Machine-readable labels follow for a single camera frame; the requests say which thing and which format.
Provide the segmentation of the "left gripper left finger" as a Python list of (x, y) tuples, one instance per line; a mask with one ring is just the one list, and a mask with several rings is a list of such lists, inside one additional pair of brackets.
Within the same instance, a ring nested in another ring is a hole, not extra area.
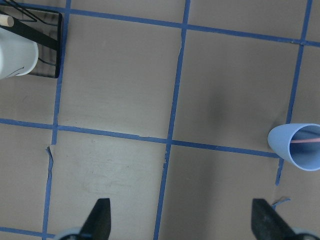
[(99, 198), (82, 228), (80, 240), (108, 240), (111, 234), (111, 202), (109, 198)]

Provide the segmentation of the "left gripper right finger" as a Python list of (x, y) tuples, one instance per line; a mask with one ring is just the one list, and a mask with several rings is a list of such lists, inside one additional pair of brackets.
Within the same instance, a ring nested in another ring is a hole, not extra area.
[(263, 198), (252, 200), (251, 230), (256, 240), (287, 240), (296, 235)]

